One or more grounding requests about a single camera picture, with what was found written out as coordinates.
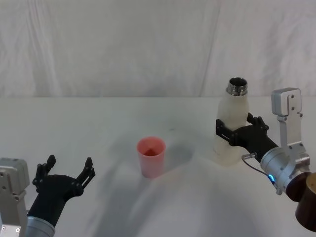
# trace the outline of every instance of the blue led light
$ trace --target blue led light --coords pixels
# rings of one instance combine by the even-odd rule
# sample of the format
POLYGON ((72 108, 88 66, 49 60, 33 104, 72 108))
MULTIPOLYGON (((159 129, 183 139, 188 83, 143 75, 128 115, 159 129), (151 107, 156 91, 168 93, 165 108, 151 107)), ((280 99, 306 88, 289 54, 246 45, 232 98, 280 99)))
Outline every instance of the blue led light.
POLYGON ((269 179, 270 179, 272 182, 275 181, 275 178, 273 177, 273 175, 269 174, 268 177, 269 177, 269 179))

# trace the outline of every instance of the white curtain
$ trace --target white curtain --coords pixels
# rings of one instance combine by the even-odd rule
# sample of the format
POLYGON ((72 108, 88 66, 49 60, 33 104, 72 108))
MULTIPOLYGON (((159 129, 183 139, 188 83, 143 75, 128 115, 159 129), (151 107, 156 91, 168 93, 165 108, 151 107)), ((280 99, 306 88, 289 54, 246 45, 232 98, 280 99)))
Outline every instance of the white curtain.
POLYGON ((316 95, 315 0, 0 0, 0 96, 316 95))

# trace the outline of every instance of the pink cup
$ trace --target pink cup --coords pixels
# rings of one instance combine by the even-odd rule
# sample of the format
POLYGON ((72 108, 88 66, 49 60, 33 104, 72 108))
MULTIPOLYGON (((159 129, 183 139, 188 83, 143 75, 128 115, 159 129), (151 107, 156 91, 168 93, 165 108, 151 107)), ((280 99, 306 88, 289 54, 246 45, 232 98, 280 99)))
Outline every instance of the pink cup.
POLYGON ((137 144, 140 167, 145 177, 154 179, 163 174, 166 145, 158 137, 145 137, 137 144))

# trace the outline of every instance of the white bottle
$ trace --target white bottle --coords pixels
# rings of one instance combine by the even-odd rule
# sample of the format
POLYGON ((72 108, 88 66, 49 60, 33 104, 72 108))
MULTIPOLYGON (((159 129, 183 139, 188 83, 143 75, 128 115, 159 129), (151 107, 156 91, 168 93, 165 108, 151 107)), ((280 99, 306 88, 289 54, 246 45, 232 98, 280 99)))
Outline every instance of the white bottle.
MULTIPOLYGON (((243 78, 230 79, 226 92, 218 105, 217 119, 230 130, 236 130, 246 125, 249 112, 247 99, 247 81, 243 78)), ((215 135, 213 160, 221 165, 229 166, 241 160, 241 147, 232 147, 223 138, 215 135)))

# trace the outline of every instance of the table surface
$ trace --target table surface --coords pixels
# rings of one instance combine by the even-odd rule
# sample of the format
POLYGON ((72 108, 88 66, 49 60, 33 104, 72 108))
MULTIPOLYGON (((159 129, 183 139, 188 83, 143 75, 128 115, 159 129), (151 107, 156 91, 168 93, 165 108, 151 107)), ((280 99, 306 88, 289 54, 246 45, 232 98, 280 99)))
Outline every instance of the table surface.
MULTIPOLYGON (((219 98, 34 98, 0 100, 2 157, 23 158, 30 178, 50 154, 52 174, 76 177, 92 157, 96 177, 70 200, 56 237, 314 237, 295 219, 297 203, 277 196, 242 162, 211 161, 219 98), (165 174, 140 174, 136 144, 167 144, 165 174)), ((269 97, 249 99, 279 144, 269 97)), ((303 142, 316 170, 316 98, 303 98, 303 142)), ((37 193, 27 188, 30 208, 37 193)))

